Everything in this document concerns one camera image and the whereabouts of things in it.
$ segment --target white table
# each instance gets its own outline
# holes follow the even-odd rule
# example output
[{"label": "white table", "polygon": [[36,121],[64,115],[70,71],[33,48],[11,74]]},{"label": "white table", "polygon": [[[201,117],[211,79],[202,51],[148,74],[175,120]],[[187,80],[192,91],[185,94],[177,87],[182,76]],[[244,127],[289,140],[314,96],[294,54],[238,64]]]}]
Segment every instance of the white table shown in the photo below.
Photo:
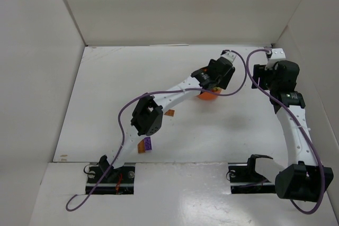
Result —
[{"label": "white table", "polygon": [[[193,71],[217,59],[223,49],[244,57],[258,47],[199,45],[149,47],[87,47],[76,78],[54,161],[96,162],[121,143],[119,110],[145,92],[167,90]],[[251,64],[264,64],[260,52]],[[223,93],[236,90],[244,77],[240,59]],[[135,104],[122,116],[130,124]],[[198,98],[164,116],[161,130],[151,137],[153,150],[133,151],[128,162],[245,162],[253,153],[287,163],[283,132],[269,99],[251,89],[249,79],[234,96],[213,102]]]},{"label": "white table", "polygon": [[[137,164],[133,195],[93,195],[75,212],[65,205],[85,193],[85,163],[51,163],[30,226],[327,226],[338,225],[325,194],[313,215],[275,194],[229,194],[226,163]],[[84,195],[76,197],[77,206]],[[314,203],[299,203],[310,209]]]}]

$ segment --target white wall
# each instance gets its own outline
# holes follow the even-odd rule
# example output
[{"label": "white wall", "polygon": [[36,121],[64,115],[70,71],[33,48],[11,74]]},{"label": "white wall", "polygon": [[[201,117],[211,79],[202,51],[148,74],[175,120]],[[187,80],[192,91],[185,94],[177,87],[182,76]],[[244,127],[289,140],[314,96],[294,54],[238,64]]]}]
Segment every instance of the white wall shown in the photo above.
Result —
[{"label": "white wall", "polygon": [[67,0],[90,45],[276,42],[300,0]]},{"label": "white wall", "polygon": [[306,98],[307,122],[334,181],[328,193],[339,217],[339,5],[338,0],[302,0],[277,46],[300,65],[298,91]]},{"label": "white wall", "polygon": [[0,219],[28,225],[84,44],[62,0],[0,0]]}]

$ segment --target orange bowl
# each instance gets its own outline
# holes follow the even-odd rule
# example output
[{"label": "orange bowl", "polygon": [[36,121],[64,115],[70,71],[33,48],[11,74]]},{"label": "orange bowl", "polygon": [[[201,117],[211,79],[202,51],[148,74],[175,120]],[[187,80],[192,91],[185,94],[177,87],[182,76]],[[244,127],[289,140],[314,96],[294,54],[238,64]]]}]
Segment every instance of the orange bowl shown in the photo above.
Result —
[{"label": "orange bowl", "polygon": [[[222,89],[219,87],[215,87],[214,89],[211,90],[214,93],[220,94]],[[215,100],[218,96],[214,94],[210,94],[208,92],[204,92],[200,95],[198,95],[199,99],[205,100],[205,101],[210,101],[210,100]]]}]

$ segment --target purple block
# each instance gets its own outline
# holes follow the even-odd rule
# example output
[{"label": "purple block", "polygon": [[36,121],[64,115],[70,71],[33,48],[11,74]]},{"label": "purple block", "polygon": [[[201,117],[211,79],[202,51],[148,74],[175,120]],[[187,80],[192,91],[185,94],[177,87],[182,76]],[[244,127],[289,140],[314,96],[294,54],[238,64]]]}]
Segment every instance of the purple block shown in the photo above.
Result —
[{"label": "purple block", "polygon": [[145,150],[152,150],[152,143],[150,141],[150,137],[144,138]]}]

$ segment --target floor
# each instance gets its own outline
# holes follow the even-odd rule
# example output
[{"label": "floor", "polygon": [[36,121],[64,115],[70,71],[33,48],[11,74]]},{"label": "floor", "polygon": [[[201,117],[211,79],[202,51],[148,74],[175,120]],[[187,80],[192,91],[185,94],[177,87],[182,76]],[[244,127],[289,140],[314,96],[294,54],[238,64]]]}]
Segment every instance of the floor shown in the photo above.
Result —
[{"label": "floor", "polygon": [[[127,160],[143,162],[136,165],[133,195],[93,195],[79,210],[65,210],[74,194],[85,193],[84,162],[96,162],[120,145],[117,115],[125,103],[176,85],[217,59],[222,49],[246,57],[258,47],[87,47],[30,226],[337,225],[327,195],[316,214],[303,215],[275,194],[230,194],[227,161],[245,162],[260,153],[287,163],[272,105],[249,81],[237,95],[213,102],[193,98],[177,105],[173,117],[164,116],[163,127],[151,137],[152,151],[135,150]],[[265,56],[258,53],[251,65],[263,63]],[[236,90],[243,79],[242,62],[236,59],[234,66],[224,93]],[[122,116],[124,126],[132,110],[133,105]],[[75,198],[70,207],[84,197]],[[314,203],[299,205],[310,209]]]}]

